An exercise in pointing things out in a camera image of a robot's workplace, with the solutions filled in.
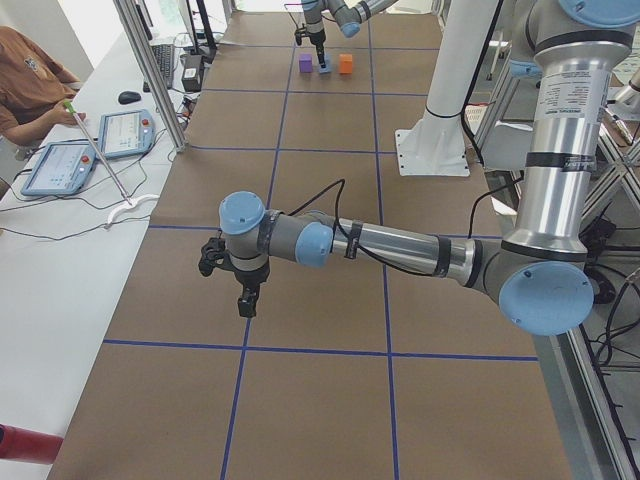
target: white desk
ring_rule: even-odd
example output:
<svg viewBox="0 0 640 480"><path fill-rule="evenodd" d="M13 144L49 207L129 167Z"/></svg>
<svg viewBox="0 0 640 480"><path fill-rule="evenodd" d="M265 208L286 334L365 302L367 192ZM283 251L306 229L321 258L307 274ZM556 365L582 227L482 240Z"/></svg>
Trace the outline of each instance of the white desk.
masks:
<svg viewBox="0 0 640 480"><path fill-rule="evenodd" d="M176 71L175 85L179 78ZM74 106L87 113L89 130L96 135L101 114L139 108L155 115L156 131L164 128L150 93L143 93L141 102L122 106L117 97L123 90L142 93L142 74L124 35L85 83ZM170 95L178 106L182 95ZM77 127L56 126L45 142L81 137ZM164 134L142 160L149 178L137 195L161 192L172 149ZM131 163L119 160L112 166L118 172ZM144 177L137 165L118 176L129 191ZM104 166L98 164L88 186L105 177ZM14 190L19 191L25 179L19 178ZM81 196L100 206L121 199L110 179ZM8 192L0 209L22 205ZM149 215L154 206L155 201L145 202L116 221ZM104 223L110 211L79 200L56 200L2 212L0 228L60 237ZM60 242L0 234L0 423L64 436L147 225L148 220L123 223ZM40 480L49 468L0 460L0 478Z"/></svg>

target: robotic arm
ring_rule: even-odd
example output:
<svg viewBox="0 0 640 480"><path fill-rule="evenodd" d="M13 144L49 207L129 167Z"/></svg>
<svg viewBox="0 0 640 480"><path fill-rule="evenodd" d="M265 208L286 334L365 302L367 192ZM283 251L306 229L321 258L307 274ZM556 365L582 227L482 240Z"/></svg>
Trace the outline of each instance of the robotic arm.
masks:
<svg viewBox="0 0 640 480"><path fill-rule="evenodd" d="M324 56L324 42L327 36L324 32L322 12L329 10L336 20L345 37L351 38L360 31L360 24L369 20L373 15L382 12L398 0L362 0L353 8L349 8L344 0L309 0L302 2L306 24L295 31L296 43L302 45L302 38L308 37L316 47L318 63L326 68Z"/></svg>
<svg viewBox="0 0 640 480"><path fill-rule="evenodd" d="M631 51L640 0L521 2L514 45L522 46L521 62L529 50L543 78L515 229L500 242L448 239L318 213L292 217L237 192L220 206L224 238L203 247L200 270L234 272L243 285L241 315L255 315L270 255L320 267L330 253L353 259L360 251L479 290L533 334L560 334L584 321L593 290L582 272L581 212L611 70Z"/></svg>

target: black cable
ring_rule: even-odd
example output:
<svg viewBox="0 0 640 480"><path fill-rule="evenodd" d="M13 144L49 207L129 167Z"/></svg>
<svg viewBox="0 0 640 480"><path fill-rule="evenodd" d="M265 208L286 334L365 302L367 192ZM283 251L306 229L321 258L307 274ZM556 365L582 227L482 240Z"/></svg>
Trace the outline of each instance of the black cable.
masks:
<svg viewBox="0 0 640 480"><path fill-rule="evenodd" d="M48 235L35 235L33 233L19 232L17 230L12 230L10 228L5 228L5 227L0 227L0 231L10 232L10 233L13 233L15 235L21 235L23 237L38 238L38 239L42 239L42 240L51 240L53 242L61 242L63 240L67 240L69 238L73 238L73 237L78 237L80 235L84 235L85 233L93 232L94 230L98 230L100 228L108 229L109 227L111 227L113 225L119 225L121 223L130 222L130 221L146 220L148 218L151 218L151 215L145 215L144 217L129 217L129 218L125 218L123 220L119 220L117 222L112 222L111 224L101 223L100 225L96 225L95 227L87 228L86 230L83 230L81 232L70 233L69 235L65 235L63 237L50 237Z"/></svg>
<svg viewBox="0 0 640 480"><path fill-rule="evenodd" d="M602 209L602 211L598 214L598 216L594 218L593 221L589 223L589 225L584 227L584 229L578 234L578 236L581 237L585 233L589 232L592 228L594 228L598 224L598 222L602 220L602 217L604 217L604 214L607 213L607 210L609 209L612 203L613 202L607 203L607 205Z"/></svg>
<svg viewBox="0 0 640 480"><path fill-rule="evenodd" d="M623 272L621 272L620 270L617 270L613 267L609 267L608 265L603 265L600 263L589 263L587 264L588 267L595 267L595 268L602 268L604 270L608 270L612 273L615 273L616 275L624 278L626 280L627 275ZM625 284L623 285L623 288L631 286L634 291L636 292L638 298L640 299L640 288L638 288L638 286L635 283L629 283L625 281ZM623 294L622 290L620 291L620 293L618 294L618 297L616 297L616 301L618 300L618 298L621 298L621 294ZM616 328L611 328L612 327L612 319L613 319L613 315L615 315L615 309L617 309L617 305L614 304L614 306L612 306L611 311L609 312L609 319L607 321L607 325L605 326L605 331L603 333L601 333L595 340L593 340L594 342L597 343L603 343L603 345L600 347L600 349L598 350L598 353L595 354L595 358L597 358L599 360L600 356L602 355L602 352L604 351L604 348L608 349L608 352L610 352L611 348L614 348L612 345L612 341L614 338L619 337L620 335L624 335L625 333L630 332L631 330L633 330L634 328L636 328L638 325L640 325L640 318L638 318L638 320L628 323L626 325L622 325L620 327L616 327ZM600 339L602 337L605 337L605 342L601 342Z"/></svg>
<svg viewBox="0 0 640 480"><path fill-rule="evenodd" d="M481 165L484 165L484 157L482 156L482 151L480 150L480 147L476 143L476 140L475 140L476 136L471 131L471 127L467 122L465 112L467 110L467 106L469 105L469 101L471 100L471 95L473 95L473 89L476 85L476 81L478 80L478 76L480 75L480 70L482 68L482 61L484 60L484 57L487 54L487 50L489 50L489 43L491 42L491 38L493 37L493 32L496 29L498 18L500 17L500 11L502 10L503 2L504 0L500 0L496 5L496 10L493 13L493 18L491 19L491 25L489 26L489 30L487 31L487 36L484 39L484 46L482 47L482 52L480 53L480 57L478 58L478 63L476 63L476 69L473 72L473 77L471 78L471 83L469 83L469 89L467 90L467 95L464 99L464 103L462 104L462 111L460 112L462 130L471 141L471 146L473 147L473 150L476 152L476 155Z"/></svg>
<svg viewBox="0 0 640 480"><path fill-rule="evenodd" d="M291 12L291 10L289 10L289 7L302 7L303 5L307 5L307 4L310 4L310 3L316 3L316 0L309 1L309 2L301 2L301 3L284 3L283 4L284 9L287 11L289 16L291 17L291 21L296 26L296 29L300 28L300 26L298 25L298 22L296 21L296 19L293 18L293 13Z"/></svg>
<svg viewBox="0 0 640 480"><path fill-rule="evenodd" d="M596 360L600 362L600 356L602 355L602 352L604 351L605 348L607 349L607 356L603 362L600 362L600 366L606 366L609 364L609 362L611 362L611 358L613 356L613 349L611 348L611 326L613 324L613 317L618 311L620 302L622 301L624 294L629 289L629 285L631 285L629 282L625 282L622 285L622 288L618 292L618 295L616 296L616 299L613 302L613 306L611 307L611 310L609 310L609 316L607 317L607 323L605 324L605 329L604 329L605 340L604 342L602 342L602 345L600 346L600 348L598 348L597 352L595 353Z"/></svg>
<svg viewBox="0 0 640 480"><path fill-rule="evenodd" d="M579 328L580 328L582 337L588 340L587 331L584 328L584 325L581 324ZM594 371L598 376L600 385L602 386L602 393L604 394L605 400L609 406L609 411L611 412L611 419L613 420L613 424L615 425L616 430L618 430L618 434L622 439L625 453L630 459L633 459L634 458L633 450L631 449L631 446L629 444L629 439L624 431L624 427L622 426L622 422L620 421L620 417L618 415L618 405L611 398L611 393L609 392L609 388L607 387L607 383L605 382L604 374L602 373L602 369L600 368L600 366L598 365L598 362L594 357L593 350L589 343L587 343L587 353L589 354L589 359L591 360L591 363L594 366ZM633 461L631 462L631 464L632 464L631 466L633 468L633 471L636 475L636 478L640 478L640 471L638 470L638 466Z"/></svg>
<svg viewBox="0 0 640 480"><path fill-rule="evenodd" d="M602 343L602 342L599 342L597 340L591 340L591 341L594 342L594 343ZM634 358L639 358L640 359L640 355L636 355L635 353L630 352L629 350L625 350L625 349L620 348L620 347L614 347L613 345L611 346L611 348L613 348L614 350L617 350L619 352L625 353L625 354L629 355L630 357L634 357Z"/></svg>
<svg viewBox="0 0 640 480"><path fill-rule="evenodd" d="M15 182L20 175L24 175L25 173L30 173L30 172L33 172L33 168L24 168L24 169L20 170L18 173L16 173L13 176L13 181ZM6 183L7 185L9 185L9 182L7 182L4 178L2 179L2 181L4 183Z"/></svg>
<svg viewBox="0 0 640 480"><path fill-rule="evenodd" d="M169 162L169 163L173 163L173 161L174 161L174 160L175 160L175 158L176 158L175 154L176 154L176 149L175 149L175 148L172 148L171 150L169 150L169 153L167 153L167 162Z"/></svg>
<svg viewBox="0 0 640 480"><path fill-rule="evenodd" d="M318 198L320 198L323 195L325 195L329 190L331 190L332 188L336 187L337 185L340 185L340 188L338 189L338 193L336 194L336 199L335 199L335 203L334 203L333 234L335 236L336 231L340 231L340 233L342 233L342 235L344 235L345 238L349 238L349 234L346 232L344 227L340 224L340 212L339 212L339 210L340 210L340 199L342 197L342 191L344 190L344 187L345 187L346 183L347 182L346 182L346 180L344 178L336 180L332 184L330 184L330 185L326 186L325 188L323 188L320 192L315 194L313 197L311 197L309 200L304 202L298 208L292 210L291 213L289 213L288 215L289 216L293 216L293 215L296 215L296 214L300 213L304 208L308 207L313 202L315 202ZM360 244L358 244L356 248L358 250L360 250L361 252L363 252L368 257L371 257L372 259L376 260L377 262L380 262L383 265L386 265L387 267L393 268L394 270L398 270L400 272L407 273L409 275L416 275L416 276L420 276L420 277L432 277L433 276L430 273L417 272L415 270L410 270L408 267L406 267L404 265L390 262L390 261L386 260L384 257L381 257L377 253L372 252L371 250L369 250L366 247L363 247Z"/></svg>
<svg viewBox="0 0 640 480"><path fill-rule="evenodd" d="M302 205L300 205L298 208L296 208L295 210L291 211L290 213L287 213L287 215L289 215L290 217L297 215L298 213L300 213L303 209L307 208L309 205L311 205L313 202L315 202L317 199L319 199L320 197L322 197L325 193L327 193L329 190L331 190L333 187L335 187L336 185L341 185L340 188L343 188L344 185L346 184L346 180L344 178L341 178L340 180L336 180L335 182L333 182L331 185L328 185L327 187L323 188L320 192L318 192L317 194L315 194L313 197L311 197L309 200L307 200L306 202L304 202Z"/></svg>
<svg viewBox="0 0 640 480"><path fill-rule="evenodd" d="M138 189L148 180L148 175L146 170L144 169L144 167L142 166L142 160L154 149L154 147L156 146L156 144L158 143L158 141L160 140L160 138L166 133L167 129L164 128L162 130L160 130L159 132L156 133L156 136L153 140L153 143L151 144L151 148L149 148L149 150L147 150L145 153L143 153L139 158L137 158L136 160L134 160L133 162L131 162L129 165L127 165L126 167L118 170L116 173L116 176L119 175L120 173L124 172L125 170L128 170L129 168L133 167L134 165L138 165L138 167L140 168L140 170L142 171L143 175L144 175L144 179L138 183L138 185L135 186L135 188L133 189L131 195L134 195L135 192L138 191ZM35 197L33 199L29 199L29 200L25 200L23 198L18 197L18 195L16 194L15 190L13 189L13 187L11 185L9 185L9 190L11 191L11 193L13 194L13 196L15 197L16 200L18 200L19 202L25 203L25 205L21 205L18 207L10 207L10 208L5 208L0 210L0 213L3 212L10 212L13 210L21 210L24 208L31 208L31 207L37 207L39 205L44 205L46 203L50 203L50 202L54 202L56 200L64 200L64 201L72 201L72 200L80 200L84 203L86 203L87 205L89 205L90 207L96 209L96 210L106 210L107 208L113 207L119 203L122 202L122 200L118 200L114 203L111 203L109 205L106 206L102 206L99 207L97 205L92 204L91 202L89 202L88 200L79 197L78 195L80 195L81 193L84 192L88 192L89 190L91 190L92 188L97 187L98 185L100 185L102 182L106 182L107 180L111 179L111 176L106 176L105 178L103 178L102 180L94 183L93 185L83 189L83 190L79 190L78 192L74 193L73 195L68 195L68 196L51 196L51 195L44 195L44 196L40 196L40 197Z"/></svg>
<svg viewBox="0 0 640 480"><path fill-rule="evenodd" d="M476 215L476 209L478 208L478 204L480 201L494 193L499 192L500 190L504 190L505 188L513 187L516 183L524 180L524 176L521 175L519 178L515 179L513 182L509 182L506 185L502 185L501 187L494 188L493 190L488 191L487 193L483 193L473 202L473 207L471 207L471 215L469 215L469 231L467 232L467 238L471 238L473 235L473 219Z"/></svg>

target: person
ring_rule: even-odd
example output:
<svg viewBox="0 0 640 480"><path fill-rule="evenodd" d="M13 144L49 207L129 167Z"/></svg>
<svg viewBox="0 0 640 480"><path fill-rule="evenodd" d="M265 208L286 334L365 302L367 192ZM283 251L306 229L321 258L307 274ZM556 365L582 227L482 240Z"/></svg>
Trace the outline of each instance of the person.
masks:
<svg viewBox="0 0 640 480"><path fill-rule="evenodd" d="M78 77L35 42L0 26L0 135L18 146L32 146L56 124L75 125L63 101L76 91Z"/></svg>

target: light blue joint cap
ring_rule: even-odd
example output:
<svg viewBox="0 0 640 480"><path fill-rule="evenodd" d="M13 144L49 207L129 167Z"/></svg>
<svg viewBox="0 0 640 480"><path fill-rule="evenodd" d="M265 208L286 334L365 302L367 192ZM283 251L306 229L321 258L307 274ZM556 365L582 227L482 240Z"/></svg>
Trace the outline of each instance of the light blue joint cap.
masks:
<svg viewBox="0 0 640 480"><path fill-rule="evenodd" d="M345 23L340 27L345 37L351 38L360 31L360 24L358 22Z"/></svg>
<svg viewBox="0 0 640 480"><path fill-rule="evenodd" d="M569 263L540 262L513 274L498 300L504 316L523 330L559 335L587 318L593 287L584 272Z"/></svg>
<svg viewBox="0 0 640 480"><path fill-rule="evenodd" d="M317 1L309 0L307 2L302 2L302 10L304 10L305 12L308 10L313 10L317 6L318 6Z"/></svg>
<svg viewBox="0 0 640 480"><path fill-rule="evenodd" d="M596 28L622 28L640 20L640 0L558 0L576 22Z"/></svg>
<svg viewBox="0 0 640 480"><path fill-rule="evenodd" d="M308 267L324 267L331 253L333 230L320 222L307 225L296 242L296 262Z"/></svg>
<svg viewBox="0 0 640 480"><path fill-rule="evenodd" d="M511 70L511 76L515 78L542 77L542 69L534 62L509 60L509 70Z"/></svg>
<svg viewBox="0 0 640 480"><path fill-rule="evenodd" d="M220 228L227 235L242 235L257 227L264 217L264 204L251 192L235 192L220 204Z"/></svg>

